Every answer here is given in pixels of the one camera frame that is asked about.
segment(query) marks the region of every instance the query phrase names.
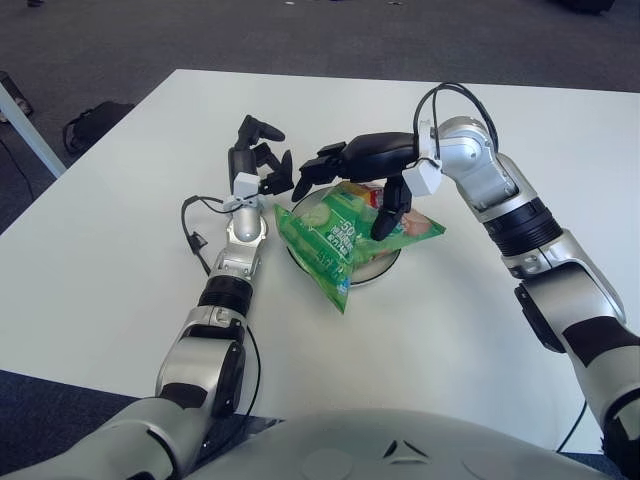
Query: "black bag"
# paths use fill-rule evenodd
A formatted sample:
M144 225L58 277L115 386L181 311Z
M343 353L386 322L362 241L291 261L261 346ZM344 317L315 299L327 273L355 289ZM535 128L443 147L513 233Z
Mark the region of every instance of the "black bag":
M95 108L82 112L62 129L62 143L71 155L86 152L100 140L116 123L124 118L135 105L103 102Z

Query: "black cable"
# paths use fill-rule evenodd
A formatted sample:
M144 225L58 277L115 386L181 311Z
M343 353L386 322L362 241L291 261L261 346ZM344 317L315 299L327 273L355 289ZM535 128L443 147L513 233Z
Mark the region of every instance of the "black cable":
M209 265L207 265L207 262L200 254L200 248L206 245L206 243L204 245L196 245L194 243L194 241L198 239L197 237L199 237L199 235L196 232L194 232L193 234L189 234L189 231L187 230L187 222L185 220L187 208L189 207L189 205L197 202L199 199L200 197L198 197L197 195L194 195L193 197L189 197L184 202L182 202L182 208L180 209L180 222L182 223L182 231L184 232L184 238L187 240L187 243L191 248L191 252L198 258L198 260L200 260L200 264L202 265L202 268L204 269L206 274L209 275L211 273L211 268L209 268Z
M244 197L242 200L249 200L255 197L256 195L257 194L249 195L248 197ZM200 264L202 265L202 268L204 269L206 274L209 275L211 273L211 268L209 268L209 265L207 265L207 262L204 260L204 258L200 254L200 249L204 247L207 244L207 242L197 232L194 231L193 233L189 233L189 230L187 229L187 222L185 219L187 208L195 202L202 202L212 212L227 214L227 213L237 212L239 209L243 207L243 205L242 204L238 205L237 207L231 208L229 210L218 210L216 208L213 208L211 205L209 205L207 201L223 203L222 200L216 197L203 197L200 195L194 195L192 197L189 197L184 202L182 202L182 208L180 210L180 222L182 223L182 231L184 232L184 237L187 239L187 243L191 248L191 252L200 261Z
M16 161L13 154L11 153L11 150L9 150L9 147L7 147L7 144L4 143L2 139L0 139L0 145L2 145L2 147L6 150L7 155L9 155L9 160L11 161L11 163L13 163L13 166L16 167L16 170L18 170L18 173L20 173L20 176L24 179L24 183L27 184L27 189L29 190L29 196L31 197L31 202L35 202L36 196L33 194L33 187L31 186L31 182L29 181L29 178L27 178L27 175L24 173L22 168L20 168L20 164Z
M469 101L471 101L471 103L473 103L473 105L476 107L478 112L480 112L480 115L482 116L482 120L487 126L487 131L489 132L489 136L491 137L491 141L493 142L493 146L495 148L495 151L497 152L499 148L498 132L496 130L495 124L493 123L491 115L489 115L489 112L487 112L487 109L484 107L482 102L478 100L478 98L471 92L471 90L469 90L463 85L460 85L459 83L453 83L453 82L441 83L437 87L434 87L431 90L429 90L420 99L420 101L418 102L418 105L416 106L416 111L413 114L413 134L416 136L416 138L418 138L418 123L419 123L420 112L422 111L422 107L427 102L427 100L429 100L429 98L433 97L431 102L431 109L432 109L434 132L435 132L436 156L438 158L440 157L440 136L438 133L438 119L436 116L436 97L437 97L437 93L441 90L451 90L453 92L459 93L460 95L464 96Z
M586 412L586 410L587 410L587 401L585 400L584 403L582 404L582 410L580 410L580 414L578 415L578 418L576 418L576 421L573 422L573 426L571 427L571 430L569 430L569 433L567 433L567 436L564 437L564 440L562 441L560 446L556 449L556 453L562 452L562 449L564 448L564 446L567 444L567 442L573 435L573 432L575 432L576 428L578 428L578 424L580 423L580 420L582 420L582 417L584 416L584 412Z

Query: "chip bag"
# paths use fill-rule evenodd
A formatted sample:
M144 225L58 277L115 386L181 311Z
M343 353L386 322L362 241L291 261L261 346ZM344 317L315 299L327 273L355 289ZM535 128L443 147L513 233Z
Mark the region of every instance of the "chip bag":
M278 231L289 251L342 313L355 268L445 230L411 210L387 238L371 239L382 198L381 186L342 182L300 217L275 206Z

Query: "green chip bag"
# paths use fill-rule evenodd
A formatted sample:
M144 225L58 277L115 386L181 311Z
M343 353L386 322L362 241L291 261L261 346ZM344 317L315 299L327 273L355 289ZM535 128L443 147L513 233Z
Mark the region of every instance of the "green chip bag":
M289 250L344 313L353 272L356 225L364 206L355 196L327 195L301 217L275 206L278 231Z
M381 203L381 186L342 182L300 217L275 205L289 251L342 313L355 268L445 230L411 210L387 238L375 241L370 232Z

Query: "floor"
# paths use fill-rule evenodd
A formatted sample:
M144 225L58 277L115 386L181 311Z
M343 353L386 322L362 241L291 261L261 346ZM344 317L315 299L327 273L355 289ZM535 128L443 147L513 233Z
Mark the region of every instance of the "floor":
M602 15L551 0L25 3L0 5L0 69L67 165L66 122L104 100L139 102L176 68L640 92L637 0ZM41 194L52 176L10 126L0 139ZM0 150L0 232L29 204ZM0 387L0 474L64 450L132 401L1 371Z

